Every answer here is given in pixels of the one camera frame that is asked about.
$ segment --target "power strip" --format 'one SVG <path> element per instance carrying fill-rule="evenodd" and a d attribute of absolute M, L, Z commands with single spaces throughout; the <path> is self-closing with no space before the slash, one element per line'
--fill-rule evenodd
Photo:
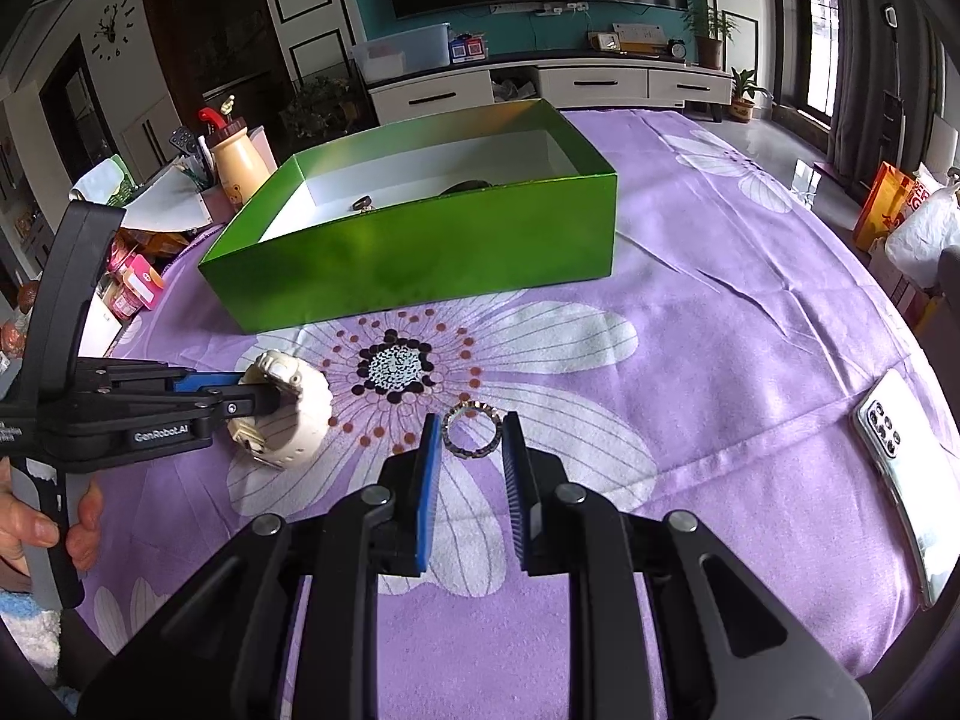
<path fill-rule="evenodd" d="M 491 15 L 500 13 L 533 13 L 536 16 L 561 16 L 565 13 L 586 13 L 589 2 L 504 2 L 491 5 Z"/>

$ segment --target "tv stand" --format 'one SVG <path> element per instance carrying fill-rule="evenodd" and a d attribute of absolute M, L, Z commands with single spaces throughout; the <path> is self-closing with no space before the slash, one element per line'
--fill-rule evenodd
<path fill-rule="evenodd" d="M 493 78 L 532 81 L 556 108 L 674 108 L 708 103 L 714 121 L 730 104 L 731 75 L 648 55 L 559 50 L 493 55 L 368 86 L 381 124 L 493 105 Z"/>

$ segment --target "finger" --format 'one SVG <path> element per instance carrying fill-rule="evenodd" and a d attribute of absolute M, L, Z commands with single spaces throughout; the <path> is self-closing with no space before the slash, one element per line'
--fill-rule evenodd
<path fill-rule="evenodd" d="M 27 560 L 23 557 L 23 543 L 16 536 L 0 531 L 0 559 L 6 560 L 21 574 L 27 573 Z"/>
<path fill-rule="evenodd" d="M 88 531 L 95 531 L 100 526 L 100 515 L 104 513 L 104 493 L 97 484 L 96 477 L 90 480 L 90 487 L 80 498 L 77 505 L 77 514 L 80 523 Z"/>
<path fill-rule="evenodd" d="M 66 551 L 74 560 L 78 560 L 88 552 L 97 548 L 100 543 L 100 530 L 88 531 L 79 525 L 74 525 L 66 535 Z"/>
<path fill-rule="evenodd" d="M 35 547 L 52 547 L 59 541 L 56 523 L 11 493 L 0 493 L 0 530 Z"/>
<path fill-rule="evenodd" d="M 100 551 L 94 549 L 83 557 L 74 557 L 73 566 L 78 571 L 89 571 L 97 563 L 97 557 L 99 556 Z"/>

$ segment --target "teal wall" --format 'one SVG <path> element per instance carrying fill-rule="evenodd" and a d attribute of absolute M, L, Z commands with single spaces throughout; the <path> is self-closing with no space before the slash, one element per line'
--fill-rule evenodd
<path fill-rule="evenodd" d="M 357 4 L 368 40 L 431 23 L 450 22 L 457 32 L 483 32 L 491 53 L 580 49 L 586 45 L 587 30 L 610 29 L 611 23 L 625 22 L 660 25 L 668 38 L 686 41 L 691 57 L 695 52 L 692 36 L 680 18 L 682 14 L 670 8 L 591 2 L 589 13 L 561 16 L 540 17 L 528 13 L 494 16 L 488 7 L 475 7 L 398 19 L 390 0 L 357 0 Z"/>

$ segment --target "white plastic bag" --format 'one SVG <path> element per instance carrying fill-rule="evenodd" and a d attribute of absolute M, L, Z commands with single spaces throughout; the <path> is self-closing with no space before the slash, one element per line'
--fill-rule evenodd
<path fill-rule="evenodd" d="M 935 191 L 887 239 L 890 262 L 925 290 L 937 283 L 941 252 L 960 244 L 956 191 L 956 185 Z"/>
<path fill-rule="evenodd" d="M 944 184 L 941 184 L 936 179 L 923 162 L 920 162 L 920 170 L 917 170 L 917 174 L 914 177 L 917 183 L 914 184 L 913 191 L 911 191 L 904 205 L 901 206 L 899 213 L 896 214 L 894 229 L 912 217 L 915 211 L 920 208 L 920 205 L 923 205 L 923 201 L 930 197 L 935 191 L 944 188 Z"/>

